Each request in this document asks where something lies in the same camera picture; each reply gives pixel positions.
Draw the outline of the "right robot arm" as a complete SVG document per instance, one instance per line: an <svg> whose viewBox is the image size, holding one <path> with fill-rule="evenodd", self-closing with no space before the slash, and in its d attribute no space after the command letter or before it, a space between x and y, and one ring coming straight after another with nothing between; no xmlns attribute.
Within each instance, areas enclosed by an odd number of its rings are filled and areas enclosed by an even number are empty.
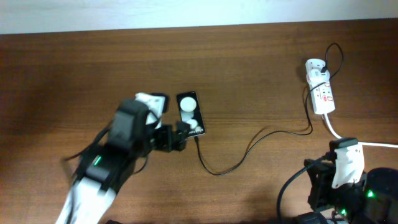
<svg viewBox="0 0 398 224"><path fill-rule="evenodd" d="M293 218L294 223L326 223L322 211L333 209L348 223L397 223L397 170L379 167L363 172L353 183L333 188L334 164L306 159L312 188L312 211Z"/></svg>

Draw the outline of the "black Galaxy flip phone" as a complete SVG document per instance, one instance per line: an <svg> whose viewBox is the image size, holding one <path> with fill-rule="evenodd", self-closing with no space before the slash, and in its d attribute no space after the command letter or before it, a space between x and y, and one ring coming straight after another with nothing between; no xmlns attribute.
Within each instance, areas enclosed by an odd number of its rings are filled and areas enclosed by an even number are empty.
<svg viewBox="0 0 398 224"><path fill-rule="evenodd" d="M177 94L176 99L181 120L190 125L188 137L205 134L205 124L196 92L189 91Z"/></svg>

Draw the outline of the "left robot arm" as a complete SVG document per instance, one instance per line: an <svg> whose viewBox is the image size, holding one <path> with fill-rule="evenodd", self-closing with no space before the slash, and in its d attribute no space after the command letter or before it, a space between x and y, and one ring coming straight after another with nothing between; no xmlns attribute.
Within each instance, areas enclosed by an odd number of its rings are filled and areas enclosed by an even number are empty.
<svg viewBox="0 0 398 224"><path fill-rule="evenodd" d="M185 149L190 125L179 121L174 131L160 117L141 101L121 102L113 120L77 154L79 165L57 223L98 223L137 173L138 159L147 159L153 150Z"/></svg>

